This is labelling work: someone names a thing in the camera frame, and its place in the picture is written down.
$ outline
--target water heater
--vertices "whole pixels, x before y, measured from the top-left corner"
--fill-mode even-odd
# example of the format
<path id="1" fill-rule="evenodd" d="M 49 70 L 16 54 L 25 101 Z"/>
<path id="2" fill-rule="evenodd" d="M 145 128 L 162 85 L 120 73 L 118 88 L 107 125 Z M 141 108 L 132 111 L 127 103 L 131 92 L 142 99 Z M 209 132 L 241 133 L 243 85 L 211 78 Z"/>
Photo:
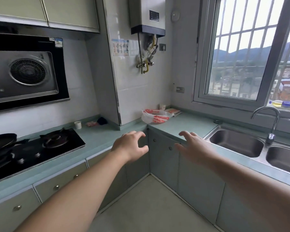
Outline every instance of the water heater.
<path id="1" fill-rule="evenodd" d="M 129 0 L 131 34 L 165 36 L 165 0 Z"/>

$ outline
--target plastic bag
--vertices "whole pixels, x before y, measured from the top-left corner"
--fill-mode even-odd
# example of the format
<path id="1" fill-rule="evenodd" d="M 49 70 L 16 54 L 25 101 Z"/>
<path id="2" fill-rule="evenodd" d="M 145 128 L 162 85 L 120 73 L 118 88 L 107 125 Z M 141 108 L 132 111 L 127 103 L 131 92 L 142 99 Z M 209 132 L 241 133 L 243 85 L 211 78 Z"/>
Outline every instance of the plastic bag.
<path id="1" fill-rule="evenodd" d="M 145 109 L 142 112 L 143 112 L 143 115 L 142 115 L 141 119 L 146 124 L 150 124 L 150 123 L 164 123 L 170 117 L 174 116 L 174 114 L 171 114 L 171 113 L 166 112 L 164 110 Z"/>

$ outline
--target window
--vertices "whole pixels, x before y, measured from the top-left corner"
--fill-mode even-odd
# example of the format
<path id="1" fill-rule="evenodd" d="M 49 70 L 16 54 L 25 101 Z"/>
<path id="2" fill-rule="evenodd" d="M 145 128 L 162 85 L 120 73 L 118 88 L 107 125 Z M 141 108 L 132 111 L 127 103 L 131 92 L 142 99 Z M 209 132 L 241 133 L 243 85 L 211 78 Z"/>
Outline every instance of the window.
<path id="1" fill-rule="evenodd" d="M 290 0 L 202 5 L 193 100 L 249 111 L 265 104 L 290 109 Z"/>

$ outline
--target wall outlet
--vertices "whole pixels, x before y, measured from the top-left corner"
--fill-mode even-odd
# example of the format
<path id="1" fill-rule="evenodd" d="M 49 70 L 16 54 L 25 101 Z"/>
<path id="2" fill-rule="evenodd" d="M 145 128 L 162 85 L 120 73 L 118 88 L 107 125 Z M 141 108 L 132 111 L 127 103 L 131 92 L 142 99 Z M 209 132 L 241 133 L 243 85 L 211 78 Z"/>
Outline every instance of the wall outlet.
<path id="1" fill-rule="evenodd" d="M 166 51 L 166 44 L 159 44 L 159 51 Z"/>
<path id="2" fill-rule="evenodd" d="M 177 93 L 185 93 L 185 88 L 184 87 L 176 87 L 176 92 Z"/>

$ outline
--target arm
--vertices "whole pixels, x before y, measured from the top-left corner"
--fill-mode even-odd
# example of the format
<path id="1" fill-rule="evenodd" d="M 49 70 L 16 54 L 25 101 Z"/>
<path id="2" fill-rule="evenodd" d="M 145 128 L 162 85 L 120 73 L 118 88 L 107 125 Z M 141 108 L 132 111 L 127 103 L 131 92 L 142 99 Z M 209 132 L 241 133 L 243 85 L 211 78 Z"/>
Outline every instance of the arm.
<path id="1" fill-rule="evenodd" d="M 71 181 L 34 211 L 15 232 L 87 231 L 119 170 L 148 152 L 138 147 L 143 132 L 129 132 L 117 139 L 99 163 Z"/>
<path id="2" fill-rule="evenodd" d="M 176 144 L 189 160 L 220 176 L 232 190 L 276 231 L 290 231 L 290 186 L 258 173 L 216 153 L 195 133 L 179 133 L 187 147 Z"/>

